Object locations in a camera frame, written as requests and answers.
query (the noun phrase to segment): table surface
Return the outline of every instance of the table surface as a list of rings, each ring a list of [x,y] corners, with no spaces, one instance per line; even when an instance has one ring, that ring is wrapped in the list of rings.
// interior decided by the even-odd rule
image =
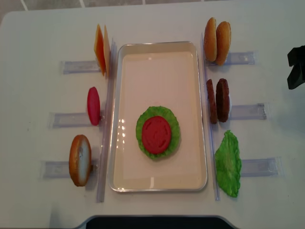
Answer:
[[[0,27],[0,227],[72,228],[98,215],[217,215],[238,228],[302,228],[305,90],[300,86],[289,91],[286,79],[291,71],[288,52],[304,45],[304,7],[297,0],[220,1],[6,15]],[[228,79],[233,104],[268,102],[272,108],[272,119],[264,124],[231,123],[241,158],[281,156],[283,177],[242,178],[238,198],[221,191],[221,200],[215,201],[206,135],[208,184],[197,193],[118,194],[107,186],[105,202],[96,203],[94,182],[76,188],[70,179],[41,179],[41,162],[66,161],[77,134],[87,135],[93,157],[99,156],[99,128],[47,126],[49,112],[85,112],[91,86],[98,88],[102,104],[106,101],[107,82],[100,74],[59,71],[62,60],[94,60],[97,23],[107,24],[118,48],[127,43],[193,42],[203,82],[200,39],[210,17],[230,22],[232,52],[258,53],[257,65],[248,69],[210,73]],[[234,84],[236,77],[240,81]],[[203,116],[207,133],[205,109]]]

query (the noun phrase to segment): rectangular tray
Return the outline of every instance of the rectangular tray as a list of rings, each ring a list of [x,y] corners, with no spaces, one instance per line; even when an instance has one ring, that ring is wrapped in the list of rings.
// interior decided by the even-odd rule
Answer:
[[[167,158],[139,148],[135,128],[149,106],[164,106],[180,125],[181,141]],[[117,192],[191,191],[207,182],[196,47],[190,42],[121,47],[112,120],[108,182]]]

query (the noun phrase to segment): tray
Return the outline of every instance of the tray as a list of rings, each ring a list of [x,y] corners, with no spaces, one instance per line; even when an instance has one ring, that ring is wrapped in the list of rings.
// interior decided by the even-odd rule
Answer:
[[[177,151],[157,161],[139,148],[136,122],[149,106],[172,110]],[[131,44],[118,54],[108,182],[117,192],[192,191],[207,182],[198,57],[190,42]]]

